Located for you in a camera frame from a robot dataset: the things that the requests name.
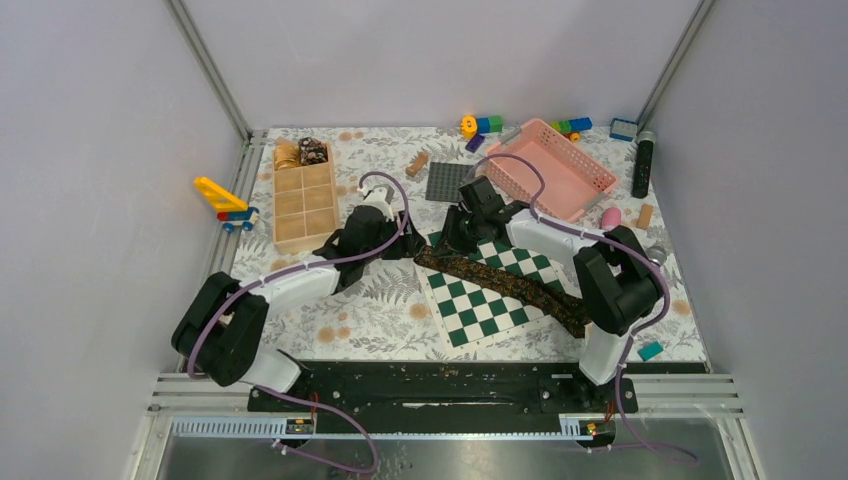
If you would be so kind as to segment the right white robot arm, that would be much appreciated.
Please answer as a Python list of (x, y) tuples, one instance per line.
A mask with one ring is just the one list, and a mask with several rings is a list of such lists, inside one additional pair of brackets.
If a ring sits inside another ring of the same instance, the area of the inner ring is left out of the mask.
[(436, 255), (467, 256), (482, 243), (529, 250), (571, 265), (592, 327), (579, 360), (583, 378), (573, 386), (575, 402), (597, 412), (613, 398), (610, 381), (624, 367), (635, 332), (669, 288), (632, 230), (581, 229), (536, 210), (533, 202), (505, 203), (490, 181), (463, 184), (461, 200), (447, 211)]

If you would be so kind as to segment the teal small block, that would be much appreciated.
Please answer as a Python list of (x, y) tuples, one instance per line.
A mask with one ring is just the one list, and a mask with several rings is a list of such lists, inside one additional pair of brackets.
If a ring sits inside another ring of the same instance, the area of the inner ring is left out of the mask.
[(638, 349), (637, 354), (643, 362), (650, 361), (664, 351), (663, 346), (657, 342), (650, 342)]

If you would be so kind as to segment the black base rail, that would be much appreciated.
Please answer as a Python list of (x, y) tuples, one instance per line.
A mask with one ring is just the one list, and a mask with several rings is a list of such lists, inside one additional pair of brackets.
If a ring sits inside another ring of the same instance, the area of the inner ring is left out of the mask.
[(290, 395), (370, 434), (554, 433), (562, 414), (603, 418), (614, 388), (574, 363), (307, 361)]

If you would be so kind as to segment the small wooden arch block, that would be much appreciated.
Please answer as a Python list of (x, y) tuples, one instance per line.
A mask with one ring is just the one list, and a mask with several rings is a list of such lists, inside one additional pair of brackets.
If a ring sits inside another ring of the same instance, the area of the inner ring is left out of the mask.
[(405, 168), (409, 177), (415, 177), (429, 162), (429, 154), (425, 151), (419, 152), (412, 162)]

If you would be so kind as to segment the green toy brick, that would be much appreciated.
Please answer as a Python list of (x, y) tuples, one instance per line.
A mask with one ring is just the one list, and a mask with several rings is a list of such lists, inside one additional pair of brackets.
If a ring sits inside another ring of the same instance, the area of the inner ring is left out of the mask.
[(488, 118), (489, 121), (489, 132), (501, 132), (503, 130), (503, 118), (500, 115), (490, 116)]

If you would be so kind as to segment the purple toy brick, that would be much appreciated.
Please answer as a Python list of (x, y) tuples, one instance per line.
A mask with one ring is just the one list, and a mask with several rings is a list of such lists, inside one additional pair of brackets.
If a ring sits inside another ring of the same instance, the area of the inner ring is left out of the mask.
[(476, 133), (472, 136), (465, 145), (465, 150), (471, 153), (476, 153), (485, 141), (485, 136)]

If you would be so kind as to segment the yellow toy ladder vehicle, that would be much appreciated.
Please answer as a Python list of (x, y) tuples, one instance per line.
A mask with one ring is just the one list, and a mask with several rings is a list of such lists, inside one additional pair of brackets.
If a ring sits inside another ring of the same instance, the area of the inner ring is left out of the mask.
[(260, 220), (260, 211), (207, 177), (196, 177), (193, 185), (215, 211), (222, 230), (227, 233), (252, 231)]

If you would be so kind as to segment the small wooden rectangular block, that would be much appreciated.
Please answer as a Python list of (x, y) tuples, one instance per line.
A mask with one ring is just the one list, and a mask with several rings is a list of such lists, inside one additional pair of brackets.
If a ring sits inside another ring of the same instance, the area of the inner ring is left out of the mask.
[(655, 207), (651, 204), (643, 204), (635, 226), (641, 230), (648, 230), (651, 226)]

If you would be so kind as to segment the blue grey toy brick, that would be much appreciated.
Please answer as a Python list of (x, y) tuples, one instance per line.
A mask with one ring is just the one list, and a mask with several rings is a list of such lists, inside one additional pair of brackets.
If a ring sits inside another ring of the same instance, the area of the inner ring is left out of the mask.
[(639, 125), (635, 121), (613, 118), (610, 123), (609, 137), (625, 142), (632, 142), (638, 135)]

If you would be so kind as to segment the green white chessboard mat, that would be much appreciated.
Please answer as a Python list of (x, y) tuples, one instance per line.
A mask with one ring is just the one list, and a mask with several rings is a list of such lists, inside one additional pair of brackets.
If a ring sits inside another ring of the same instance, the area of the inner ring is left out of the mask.
[[(439, 237), (438, 232), (428, 234), (428, 246), (435, 246)], [(541, 254), (487, 242), (480, 244), (479, 250), (466, 258), (509, 273), (542, 280), (569, 294), (561, 269)], [(414, 267), (445, 350), (451, 354), (470, 353), (529, 332), (545, 323), (561, 325), (539, 308), (525, 306), (514, 298), (415, 263)]]

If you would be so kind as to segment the multicolour toy brick train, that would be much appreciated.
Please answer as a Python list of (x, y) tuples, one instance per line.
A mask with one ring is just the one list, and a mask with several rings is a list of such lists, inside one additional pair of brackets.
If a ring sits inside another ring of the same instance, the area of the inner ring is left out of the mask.
[(589, 117), (580, 117), (570, 120), (553, 121), (549, 125), (558, 133), (571, 142), (577, 142), (581, 133), (590, 130), (593, 123)]

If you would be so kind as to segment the black toy microphone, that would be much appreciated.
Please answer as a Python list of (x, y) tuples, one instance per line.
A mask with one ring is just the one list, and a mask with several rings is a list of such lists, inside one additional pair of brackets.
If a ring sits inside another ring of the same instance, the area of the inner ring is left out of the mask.
[(647, 130), (642, 131), (636, 139), (636, 153), (631, 187), (631, 195), (634, 198), (643, 199), (649, 193), (656, 140), (656, 134)]

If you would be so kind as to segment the rolled golden tie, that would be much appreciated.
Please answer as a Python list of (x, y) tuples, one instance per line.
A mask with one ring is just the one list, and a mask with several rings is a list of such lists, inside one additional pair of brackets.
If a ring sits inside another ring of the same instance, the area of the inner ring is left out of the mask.
[(301, 166), (300, 150), (297, 145), (277, 145), (273, 153), (275, 171), (299, 168)]

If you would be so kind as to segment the pink perforated plastic basket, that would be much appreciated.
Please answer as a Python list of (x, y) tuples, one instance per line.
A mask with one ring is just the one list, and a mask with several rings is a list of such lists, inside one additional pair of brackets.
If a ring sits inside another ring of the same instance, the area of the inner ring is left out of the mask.
[(528, 203), (545, 181), (536, 209), (573, 223), (619, 185), (618, 177), (549, 124), (534, 118), (486, 150), (491, 183)]

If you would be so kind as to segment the rolled floral black tie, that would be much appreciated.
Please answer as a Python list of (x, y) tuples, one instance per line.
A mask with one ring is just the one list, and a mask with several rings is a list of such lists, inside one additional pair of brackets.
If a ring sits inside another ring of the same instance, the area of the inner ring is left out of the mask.
[(302, 166), (311, 166), (328, 162), (326, 145), (314, 137), (303, 137), (298, 141), (299, 162)]

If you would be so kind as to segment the yellow round toy block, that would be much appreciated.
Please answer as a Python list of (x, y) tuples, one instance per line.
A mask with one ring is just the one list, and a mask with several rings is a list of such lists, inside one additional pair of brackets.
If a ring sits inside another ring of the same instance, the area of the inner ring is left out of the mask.
[(478, 133), (479, 127), (474, 116), (466, 115), (460, 121), (460, 132), (466, 139), (473, 138)]

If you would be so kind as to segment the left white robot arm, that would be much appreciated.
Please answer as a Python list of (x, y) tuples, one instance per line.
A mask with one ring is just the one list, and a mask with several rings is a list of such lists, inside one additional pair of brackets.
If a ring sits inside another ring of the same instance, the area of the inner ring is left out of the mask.
[(270, 388), (282, 408), (299, 410), (309, 401), (311, 387), (290, 355), (262, 346), (266, 321), (343, 292), (375, 260), (413, 258), (425, 245), (406, 211), (388, 218), (374, 206), (358, 206), (342, 228), (298, 264), (251, 281), (225, 272), (210, 275), (172, 334), (171, 345), (189, 360), (194, 373), (217, 385), (241, 382)]

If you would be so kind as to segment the wooden compartment box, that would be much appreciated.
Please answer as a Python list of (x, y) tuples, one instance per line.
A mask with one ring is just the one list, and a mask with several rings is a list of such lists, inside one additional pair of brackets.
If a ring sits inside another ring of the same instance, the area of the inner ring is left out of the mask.
[[(322, 246), (339, 227), (338, 195), (331, 146), (328, 162), (275, 171), (272, 154), (272, 240), (283, 255), (296, 255)], [(277, 145), (297, 145), (279, 138)]]

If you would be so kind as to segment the purple glitter toy microphone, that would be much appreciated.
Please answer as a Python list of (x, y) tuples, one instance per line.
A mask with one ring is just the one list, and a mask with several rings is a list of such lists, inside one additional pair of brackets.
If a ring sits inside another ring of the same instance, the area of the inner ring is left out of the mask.
[(668, 252), (662, 245), (653, 245), (645, 250), (648, 259), (655, 265), (661, 267), (668, 259)]

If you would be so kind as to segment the grey studded baseplate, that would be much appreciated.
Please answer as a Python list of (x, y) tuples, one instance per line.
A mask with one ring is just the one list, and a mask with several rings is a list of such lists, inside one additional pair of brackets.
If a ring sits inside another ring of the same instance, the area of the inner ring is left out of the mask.
[(459, 187), (472, 169), (471, 165), (432, 162), (429, 164), (425, 199), (435, 202), (458, 203)]

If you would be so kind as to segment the black key-patterned necktie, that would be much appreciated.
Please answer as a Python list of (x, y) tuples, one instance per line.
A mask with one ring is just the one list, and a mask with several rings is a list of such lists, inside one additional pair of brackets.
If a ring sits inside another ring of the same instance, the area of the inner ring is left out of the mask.
[(419, 266), (519, 300), (525, 306), (539, 308), (557, 320), (574, 338), (585, 337), (585, 327), (590, 323), (585, 303), (582, 299), (565, 293), (561, 288), (466, 257), (437, 257), (430, 246), (425, 246), (413, 261)]

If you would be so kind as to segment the pink toy microphone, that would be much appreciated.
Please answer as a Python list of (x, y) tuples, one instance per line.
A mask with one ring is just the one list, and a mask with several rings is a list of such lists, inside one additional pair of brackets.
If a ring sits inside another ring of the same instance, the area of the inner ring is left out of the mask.
[(600, 228), (604, 231), (611, 231), (622, 224), (622, 212), (617, 207), (606, 209), (600, 218)]

